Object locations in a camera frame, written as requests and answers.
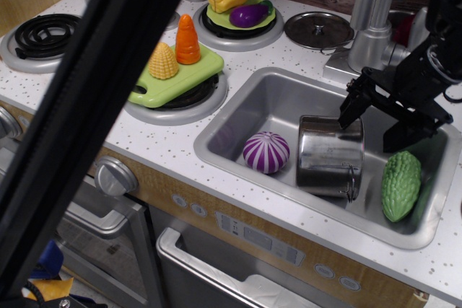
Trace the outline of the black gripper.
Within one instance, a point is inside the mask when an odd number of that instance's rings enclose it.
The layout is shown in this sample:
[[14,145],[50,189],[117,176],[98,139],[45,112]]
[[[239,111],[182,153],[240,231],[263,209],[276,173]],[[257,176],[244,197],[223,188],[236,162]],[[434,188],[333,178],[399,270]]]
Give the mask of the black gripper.
[[453,122],[453,116],[435,101],[453,86],[452,54],[449,40],[427,39],[394,69],[364,67],[347,85],[340,127],[349,127],[373,106],[398,120],[383,134],[385,153],[432,137],[437,128]]

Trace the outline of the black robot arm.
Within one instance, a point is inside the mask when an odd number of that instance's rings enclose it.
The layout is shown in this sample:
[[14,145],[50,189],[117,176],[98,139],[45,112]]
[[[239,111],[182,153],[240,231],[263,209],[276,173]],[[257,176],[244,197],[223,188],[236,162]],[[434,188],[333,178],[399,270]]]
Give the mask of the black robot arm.
[[347,85],[339,125],[347,128],[369,106],[397,120],[383,134],[383,150],[397,152],[434,136],[453,117],[435,98],[461,83],[461,0],[430,0],[425,27],[430,35],[397,67],[364,67]]

